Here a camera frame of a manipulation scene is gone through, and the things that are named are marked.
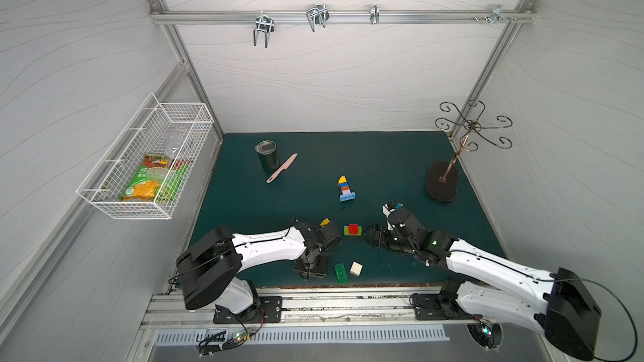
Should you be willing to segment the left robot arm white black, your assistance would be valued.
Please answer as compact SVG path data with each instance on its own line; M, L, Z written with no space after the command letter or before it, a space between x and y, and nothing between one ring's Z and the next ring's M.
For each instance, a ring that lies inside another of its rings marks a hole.
M179 286L187 310L212 303L234 315L248 315L260 307L255 286L238 273L275 261L291 261L303 279L324 278L328 251L341 243L336 225L295 221L289 228L264 234L232 233L225 226L203 236L176 259Z

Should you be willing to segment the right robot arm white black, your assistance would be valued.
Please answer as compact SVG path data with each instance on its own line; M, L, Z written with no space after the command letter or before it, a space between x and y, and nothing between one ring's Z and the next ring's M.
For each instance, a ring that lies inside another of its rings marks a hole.
M543 335L577 360L595 358L601 311L572 271L556 273L523 266L471 245L448 232L430 231L401 204L382 207L385 225L363 236L371 246L409 254L427 267L456 274L430 300L416 298L418 318L494 318Z

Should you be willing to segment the lime green long lego brick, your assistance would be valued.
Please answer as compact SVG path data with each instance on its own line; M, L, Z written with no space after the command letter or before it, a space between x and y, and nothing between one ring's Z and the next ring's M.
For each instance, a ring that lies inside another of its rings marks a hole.
M345 236L352 236L352 235L349 234L349 225L344 227L344 235ZM361 235L362 235L362 227L359 226L359 234L357 236L361 236Z

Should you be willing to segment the cream lego brick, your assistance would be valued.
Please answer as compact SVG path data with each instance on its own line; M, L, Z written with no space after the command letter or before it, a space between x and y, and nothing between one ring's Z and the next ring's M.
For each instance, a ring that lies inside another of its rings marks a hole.
M354 261L351 265L350 274L359 277L362 274L363 266L362 264Z

